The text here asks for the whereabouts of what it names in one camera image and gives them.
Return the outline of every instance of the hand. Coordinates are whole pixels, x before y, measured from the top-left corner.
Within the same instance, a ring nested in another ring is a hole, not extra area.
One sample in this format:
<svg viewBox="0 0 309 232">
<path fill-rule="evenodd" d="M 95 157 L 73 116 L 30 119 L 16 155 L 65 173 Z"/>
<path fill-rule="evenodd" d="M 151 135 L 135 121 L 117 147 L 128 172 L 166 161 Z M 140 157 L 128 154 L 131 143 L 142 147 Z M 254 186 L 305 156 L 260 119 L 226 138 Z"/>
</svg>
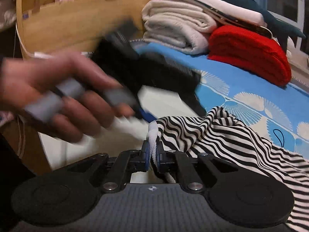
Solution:
<svg viewBox="0 0 309 232">
<path fill-rule="evenodd" d="M 23 108 L 37 101 L 44 92 L 70 77 L 83 81 L 98 91 L 121 87 L 90 59 L 75 52 L 64 52 L 50 59 L 9 59 L 2 64 L 0 100 L 3 110 L 25 115 Z M 98 94 L 86 91 L 79 99 L 64 97 L 64 107 L 49 126 L 37 125 L 38 131 L 68 142 L 78 142 L 83 134 L 95 136 L 101 126 L 109 127 L 114 116 L 131 116 L 128 105 L 111 108 Z"/>
</svg>

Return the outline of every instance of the red knit fabric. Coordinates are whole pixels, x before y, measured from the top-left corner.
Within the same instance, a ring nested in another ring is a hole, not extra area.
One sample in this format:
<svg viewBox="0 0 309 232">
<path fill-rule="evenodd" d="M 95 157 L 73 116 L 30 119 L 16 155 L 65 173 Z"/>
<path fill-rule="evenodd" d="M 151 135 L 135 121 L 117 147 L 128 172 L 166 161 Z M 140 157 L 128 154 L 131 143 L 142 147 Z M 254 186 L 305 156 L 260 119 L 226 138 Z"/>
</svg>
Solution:
<svg viewBox="0 0 309 232">
<path fill-rule="evenodd" d="M 285 86 L 292 77 L 285 53 L 278 43 L 249 30 L 226 25 L 209 38 L 208 59 L 250 71 L 267 81 Z"/>
</svg>

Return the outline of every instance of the dark sleeve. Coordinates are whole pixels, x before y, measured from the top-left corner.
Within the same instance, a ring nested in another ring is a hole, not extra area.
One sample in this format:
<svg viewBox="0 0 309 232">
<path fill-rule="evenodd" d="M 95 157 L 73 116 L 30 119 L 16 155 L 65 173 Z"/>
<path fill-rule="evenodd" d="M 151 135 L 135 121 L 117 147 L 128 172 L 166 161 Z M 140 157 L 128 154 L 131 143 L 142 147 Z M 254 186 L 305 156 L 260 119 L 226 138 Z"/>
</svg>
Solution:
<svg viewBox="0 0 309 232">
<path fill-rule="evenodd" d="M 19 221 L 11 209 L 10 197 L 15 187 L 34 176 L 0 134 L 0 231 L 8 231 Z"/>
</svg>

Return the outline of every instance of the blue bedsheet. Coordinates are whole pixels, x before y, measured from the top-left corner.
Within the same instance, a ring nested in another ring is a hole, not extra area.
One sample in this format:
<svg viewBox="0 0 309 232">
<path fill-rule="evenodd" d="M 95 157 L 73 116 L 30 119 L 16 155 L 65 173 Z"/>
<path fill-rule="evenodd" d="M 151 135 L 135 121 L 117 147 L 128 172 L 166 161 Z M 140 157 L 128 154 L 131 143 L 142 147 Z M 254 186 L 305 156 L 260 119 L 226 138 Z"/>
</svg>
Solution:
<svg viewBox="0 0 309 232">
<path fill-rule="evenodd" d="M 309 95 L 288 84 L 280 88 L 229 64 L 190 56 L 156 43 L 138 49 L 153 51 L 202 71 L 197 96 L 209 111 L 222 106 L 260 136 L 309 159 Z"/>
</svg>

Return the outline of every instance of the black round pad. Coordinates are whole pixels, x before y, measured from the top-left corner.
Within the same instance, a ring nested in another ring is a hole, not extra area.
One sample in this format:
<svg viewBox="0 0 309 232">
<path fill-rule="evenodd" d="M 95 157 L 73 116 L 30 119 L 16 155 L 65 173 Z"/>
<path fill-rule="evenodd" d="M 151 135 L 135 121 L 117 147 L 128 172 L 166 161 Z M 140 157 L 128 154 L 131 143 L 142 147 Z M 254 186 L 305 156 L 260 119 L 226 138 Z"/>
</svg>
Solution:
<svg viewBox="0 0 309 232">
<path fill-rule="evenodd" d="M 39 226 L 73 222 L 92 210 L 99 192 L 81 173 L 51 173 L 18 186 L 12 208 L 24 221 Z"/>
<path fill-rule="evenodd" d="M 209 192 L 210 205 L 222 218 L 250 228 L 286 222 L 294 206 L 287 186 L 258 173 L 228 174 Z"/>
</svg>

